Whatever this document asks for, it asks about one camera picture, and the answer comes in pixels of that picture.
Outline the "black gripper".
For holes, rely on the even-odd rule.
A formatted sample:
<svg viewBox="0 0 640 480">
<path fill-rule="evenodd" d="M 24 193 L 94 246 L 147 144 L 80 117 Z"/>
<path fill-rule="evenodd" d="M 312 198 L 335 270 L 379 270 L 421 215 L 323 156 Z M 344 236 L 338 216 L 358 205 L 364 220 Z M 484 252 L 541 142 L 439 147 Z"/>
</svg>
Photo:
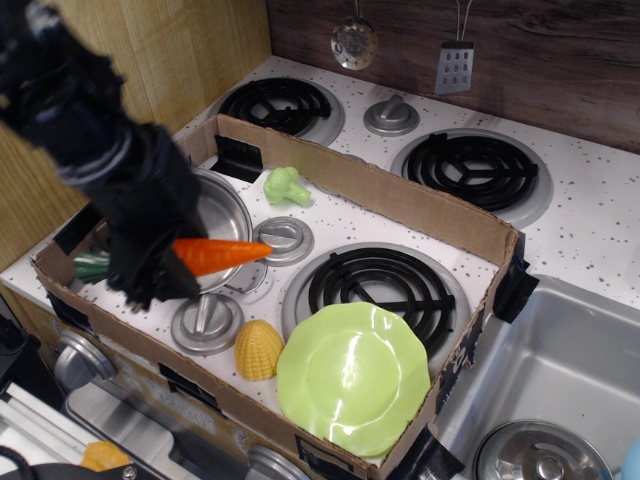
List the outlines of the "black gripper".
<svg viewBox="0 0 640 480">
<path fill-rule="evenodd" d="M 133 145 L 108 179 L 86 189 L 111 229 L 108 285 L 123 290 L 132 311 L 194 298 L 200 285 L 172 251 L 178 238 L 203 238 L 198 179 L 161 127 L 134 129 Z"/>
</svg>

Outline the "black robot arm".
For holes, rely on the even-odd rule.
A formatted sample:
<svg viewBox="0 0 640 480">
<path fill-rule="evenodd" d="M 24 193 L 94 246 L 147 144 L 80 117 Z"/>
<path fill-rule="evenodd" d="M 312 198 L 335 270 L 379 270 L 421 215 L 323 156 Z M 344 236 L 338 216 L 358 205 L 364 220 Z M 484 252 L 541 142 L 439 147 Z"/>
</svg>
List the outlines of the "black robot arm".
<svg viewBox="0 0 640 480">
<path fill-rule="evenodd" d="M 172 247 L 206 231 L 192 167 L 164 128 L 128 117 L 122 83 L 55 8 L 2 3 L 2 122 L 43 148 L 60 179 L 88 197 L 110 230 L 108 285 L 145 309 L 199 294 Z"/>
</svg>

